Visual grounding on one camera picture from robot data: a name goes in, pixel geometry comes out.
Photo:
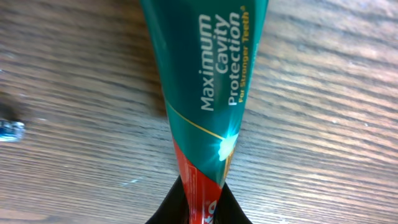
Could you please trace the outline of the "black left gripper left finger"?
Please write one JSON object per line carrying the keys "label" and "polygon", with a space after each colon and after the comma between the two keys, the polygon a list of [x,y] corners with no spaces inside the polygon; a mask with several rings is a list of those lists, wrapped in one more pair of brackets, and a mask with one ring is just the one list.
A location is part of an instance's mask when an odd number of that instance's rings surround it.
{"label": "black left gripper left finger", "polygon": [[188,202],[181,177],[178,177],[157,211],[146,224],[189,224]]}

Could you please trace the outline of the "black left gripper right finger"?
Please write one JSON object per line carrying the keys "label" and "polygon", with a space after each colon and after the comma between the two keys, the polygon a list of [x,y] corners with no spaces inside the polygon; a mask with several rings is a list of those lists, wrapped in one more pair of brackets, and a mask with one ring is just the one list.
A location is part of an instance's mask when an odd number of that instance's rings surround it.
{"label": "black left gripper right finger", "polygon": [[235,199],[227,184],[224,184],[215,212],[215,224],[252,224]]}

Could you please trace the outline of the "green red toothpaste tube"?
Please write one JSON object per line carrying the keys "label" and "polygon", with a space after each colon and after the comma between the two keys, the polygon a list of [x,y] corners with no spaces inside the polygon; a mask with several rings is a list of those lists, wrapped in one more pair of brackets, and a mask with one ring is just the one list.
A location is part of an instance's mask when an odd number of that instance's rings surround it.
{"label": "green red toothpaste tube", "polygon": [[266,0],[145,0],[189,224],[215,223],[243,120]]}

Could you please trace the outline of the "blue disposable razor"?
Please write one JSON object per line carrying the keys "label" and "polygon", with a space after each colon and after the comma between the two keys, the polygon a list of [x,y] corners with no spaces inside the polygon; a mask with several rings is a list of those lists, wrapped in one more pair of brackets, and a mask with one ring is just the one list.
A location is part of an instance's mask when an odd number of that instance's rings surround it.
{"label": "blue disposable razor", "polygon": [[20,121],[1,120],[1,142],[18,142],[25,133],[25,124]]}

